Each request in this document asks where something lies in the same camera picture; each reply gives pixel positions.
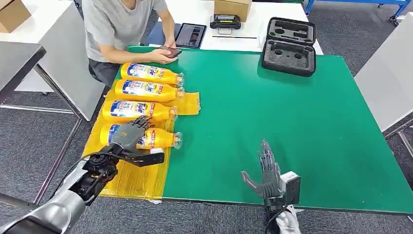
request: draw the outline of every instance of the yellow bottle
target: yellow bottle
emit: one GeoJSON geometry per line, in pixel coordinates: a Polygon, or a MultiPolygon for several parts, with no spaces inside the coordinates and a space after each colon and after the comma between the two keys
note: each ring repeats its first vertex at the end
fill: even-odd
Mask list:
{"type": "Polygon", "coordinates": [[[112,122],[128,122],[139,116],[151,116],[153,122],[161,122],[170,118],[176,120],[178,108],[154,102],[108,100],[103,104],[102,115],[112,122]]]}
{"type": "MultiPolygon", "coordinates": [[[[118,124],[108,124],[100,131],[100,142],[108,145],[112,142],[114,133],[119,128],[118,124]]],[[[168,133],[161,128],[149,128],[136,144],[137,149],[154,149],[174,147],[181,148],[182,133],[168,133]]]]}
{"type": "Polygon", "coordinates": [[[163,84],[176,84],[178,87],[184,85],[184,74],[174,73],[171,70],[160,67],[152,67],[138,63],[127,62],[120,68],[123,79],[140,80],[163,84]]]}
{"type": "Polygon", "coordinates": [[[182,145],[182,133],[168,133],[161,128],[149,128],[138,141],[138,149],[154,149],[174,147],[180,149],[182,145]]]}
{"type": "Polygon", "coordinates": [[[168,84],[121,79],[115,85],[116,97],[125,100],[166,102],[184,97],[184,88],[168,84]]]}

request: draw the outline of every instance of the cardboard box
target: cardboard box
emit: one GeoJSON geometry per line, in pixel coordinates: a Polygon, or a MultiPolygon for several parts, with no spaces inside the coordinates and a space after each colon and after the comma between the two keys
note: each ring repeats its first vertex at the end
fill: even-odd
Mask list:
{"type": "Polygon", "coordinates": [[[0,33],[11,33],[29,17],[21,0],[0,0],[0,33]]]}
{"type": "Polygon", "coordinates": [[[237,15],[241,22],[246,21],[252,0],[215,0],[214,14],[237,15]]]}

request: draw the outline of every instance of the robotic arm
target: robotic arm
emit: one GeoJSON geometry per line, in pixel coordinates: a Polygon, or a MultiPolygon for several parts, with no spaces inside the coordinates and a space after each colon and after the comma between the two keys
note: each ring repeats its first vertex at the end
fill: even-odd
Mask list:
{"type": "Polygon", "coordinates": [[[90,206],[105,185],[117,175],[119,160],[138,167],[163,163],[165,155],[161,149],[150,153],[136,149],[138,140],[151,127],[148,120],[149,117],[139,117],[121,125],[113,135],[112,144],[82,157],[74,164],[75,169],[66,174],[63,184],[58,185],[46,204],[1,227],[0,234],[68,233],[86,206],[90,206]]]}
{"type": "Polygon", "coordinates": [[[261,148],[263,152],[258,152],[262,172],[261,183],[252,180],[245,171],[241,171],[241,177],[256,195],[264,199],[267,211],[265,233],[269,230],[272,234],[301,234],[292,206],[300,199],[301,178],[294,172],[280,174],[280,167],[265,139],[261,143],[261,148]]]}

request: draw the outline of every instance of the gray carpet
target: gray carpet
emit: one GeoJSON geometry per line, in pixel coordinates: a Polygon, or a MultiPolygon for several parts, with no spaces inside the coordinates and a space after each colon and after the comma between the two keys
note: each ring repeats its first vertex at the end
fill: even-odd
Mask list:
{"type": "MultiPolygon", "coordinates": [[[[318,39],[324,53],[344,56],[352,73],[356,74],[394,30],[394,26],[387,22],[387,17],[395,9],[395,6],[386,5],[377,8],[376,4],[316,2],[309,19],[318,27],[318,39]]],[[[156,17],[152,17],[149,27],[156,21],[156,17]]],[[[48,107],[64,106],[54,94],[15,94],[8,103],[31,102],[48,107]]],[[[0,109],[0,119],[0,179],[3,181],[0,192],[32,201],[75,123],[75,118],[64,114],[0,109]]],[[[413,129],[405,132],[413,144],[413,129]]],[[[46,198],[63,173],[81,155],[89,133],[90,126],[83,123],[46,198]]],[[[413,158],[408,155],[398,136],[389,139],[388,143],[413,185],[413,158]]],[[[0,204],[0,211],[0,225],[24,214],[23,211],[4,204],[0,204]]],[[[308,234],[413,233],[413,223],[405,216],[307,210],[298,213],[298,219],[302,232],[308,234]]],[[[262,233],[262,229],[263,209],[260,207],[182,202],[154,205],[141,200],[99,197],[86,210],[73,232],[257,234],[262,233]]]]}

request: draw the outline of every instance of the tablet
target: tablet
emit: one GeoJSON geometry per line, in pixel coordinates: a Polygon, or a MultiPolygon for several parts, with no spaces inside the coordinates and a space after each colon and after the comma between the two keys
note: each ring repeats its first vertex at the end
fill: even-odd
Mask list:
{"type": "Polygon", "coordinates": [[[175,39],[176,46],[199,49],[206,28],[205,25],[183,23],[175,39]]]}

